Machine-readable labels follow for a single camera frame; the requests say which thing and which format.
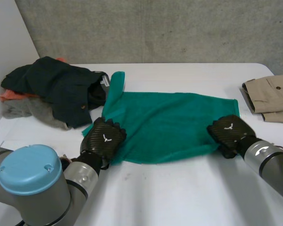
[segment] khaki pants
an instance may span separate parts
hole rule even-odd
[[[283,122],[283,75],[250,80],[242,87],[255,113],[268,122]]]

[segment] white wall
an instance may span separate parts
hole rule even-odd
[[[0,83],[17,67],[31,64],[38,53],[14,0],[0,0]]]

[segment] table surface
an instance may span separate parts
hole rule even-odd
[[[273,75],[260,64],[102,64],[76,65],[109,76],[125,71],[125,91],[191,92],[237,99],[242,119],[257,136],[283,146],[283,124],[252,114],[242,92],[245,81]],[[91,111],[92,119],[102,108]],[[76,157],[86,128],[63,131],[34,117],[0,120],[0,146],[15,150],[44,144]],[[13,226],[19,213],[0,203],[0,226]],[[219,153],[169,164],[123,162],[102,171],[76,226],[283,226],[283,197],[241,157]]]

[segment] green towel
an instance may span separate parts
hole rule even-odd
[[[124,82],[124,72],[112,75],[102,113],[127,132],[112,164],[155,164],[211,153],[218,144],[207,126],[222,116],[239,116],[237,100],[194,93],[123,92]]]

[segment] black robotic glove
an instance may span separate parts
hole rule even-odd
[[[103,167],[107,168],[126,137],[126,130],[121,129],[119,123],[113,123],[112,119],[105,121],[104,117],[100,117],[94,121],[93,128],[84,137],[81,154],[89,152],[98,155],[102,158]]]
[[[237,155],[237,147],[241,139],[256,137],[252,128],[236,115],[228,115],[213,121],[213,125],[208,126],[207,130],[220,144],[218,149],[227,159]]]

